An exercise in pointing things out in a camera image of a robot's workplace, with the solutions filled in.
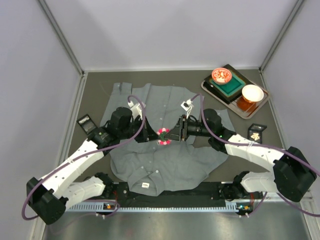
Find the gold leaf brooch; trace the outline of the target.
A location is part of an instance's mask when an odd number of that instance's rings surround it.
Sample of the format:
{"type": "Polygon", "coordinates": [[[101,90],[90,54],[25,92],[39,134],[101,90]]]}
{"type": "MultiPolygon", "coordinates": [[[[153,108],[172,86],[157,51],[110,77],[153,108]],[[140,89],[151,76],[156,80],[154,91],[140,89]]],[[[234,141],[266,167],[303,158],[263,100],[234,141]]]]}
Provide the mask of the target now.
{"type": "Polygon", "coordinates": [[[249,138],[252,141],[259,142],[261,140],[261,133],[260,132],[252,132],[250,134],[249,138]]]}

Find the grey button-up shirt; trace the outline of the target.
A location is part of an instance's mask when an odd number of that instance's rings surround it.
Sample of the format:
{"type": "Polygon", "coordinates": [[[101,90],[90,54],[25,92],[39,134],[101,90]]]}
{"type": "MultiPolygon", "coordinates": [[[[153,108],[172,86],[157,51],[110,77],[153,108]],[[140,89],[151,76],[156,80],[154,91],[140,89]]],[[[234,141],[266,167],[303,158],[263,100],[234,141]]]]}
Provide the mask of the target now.
{"type": "MultiPolygon", "coordinates": [[[[137,96],[146,106],[146,117],[155,131],[171,129],[185,113],[181,103],[195,96],[185,87],[156,86],[147,83],[133,88],[131,83],[113,85],[101,124],[111,118],[118,107],[127,107],[129,95],[137,96]]],[[[128,183],[131,192],[156,197],[163,191],[196,188],[209,174],[224,163],[228,155],[210,146],[195,148],[195,137],[172,141],[169,145],[156,142],[130,143],[110,152],[113,174],[128,183]]]]}

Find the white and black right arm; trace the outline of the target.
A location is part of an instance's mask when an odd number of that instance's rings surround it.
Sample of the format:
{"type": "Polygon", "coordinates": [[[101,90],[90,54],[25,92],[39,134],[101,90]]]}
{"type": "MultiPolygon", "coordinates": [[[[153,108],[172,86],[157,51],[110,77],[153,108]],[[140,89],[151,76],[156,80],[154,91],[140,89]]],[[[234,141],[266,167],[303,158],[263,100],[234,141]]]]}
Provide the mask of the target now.
{"type": "Polygon", "coordinates": [[[208,143],[216,151],[245,159],[266,170],[246,170],[237,175],[233,179],[232,190],[239,196],[268,192],[299,202],[317,179],[317,174],[307,167],[308,161],[299,149],[274,149],[246,139],[224,127],[214,109],[205,109],[201,120],[182,115],[165,134],[165,138],[180,142],[190,136],[207,137],[208,143]]]}

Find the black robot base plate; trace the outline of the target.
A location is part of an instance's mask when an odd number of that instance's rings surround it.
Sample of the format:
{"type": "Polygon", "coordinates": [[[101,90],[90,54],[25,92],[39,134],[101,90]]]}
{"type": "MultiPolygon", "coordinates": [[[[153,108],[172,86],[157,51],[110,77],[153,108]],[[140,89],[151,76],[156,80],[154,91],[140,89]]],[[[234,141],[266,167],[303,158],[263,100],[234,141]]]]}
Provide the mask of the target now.
{"type": "Polygon", "coordinates": [[[260,192],[240,193],[233,189],[231,183],[202,182],[191,190],[163,191],[158,196],[149,196],[129,190],[125,182],[108,186],[102,195],[91,200],[117,201],[122,208],[196,208],[224,207],[226,201],[260,200],[260,192]]]}

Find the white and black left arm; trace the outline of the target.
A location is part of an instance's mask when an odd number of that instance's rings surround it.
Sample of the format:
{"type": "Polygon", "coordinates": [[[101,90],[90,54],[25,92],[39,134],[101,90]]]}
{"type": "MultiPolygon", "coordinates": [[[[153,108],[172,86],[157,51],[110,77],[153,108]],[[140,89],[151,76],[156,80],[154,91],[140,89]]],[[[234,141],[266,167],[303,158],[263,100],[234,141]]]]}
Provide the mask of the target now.
{"type": "Polygon", "coordinates": [[[55,223],[65,211],[102,195],[112,185],[104,173],[76,182],[91,165],[132,141],[147,143],[157,139],[158,135],[148,123],[145,104],[117,108],[106,126],[91,130],[82,145],[62,164],[40,179],[33,177],[27,182],[22,218],[28,220],[26,207],[30,207],[47,225],[55,223]]]}

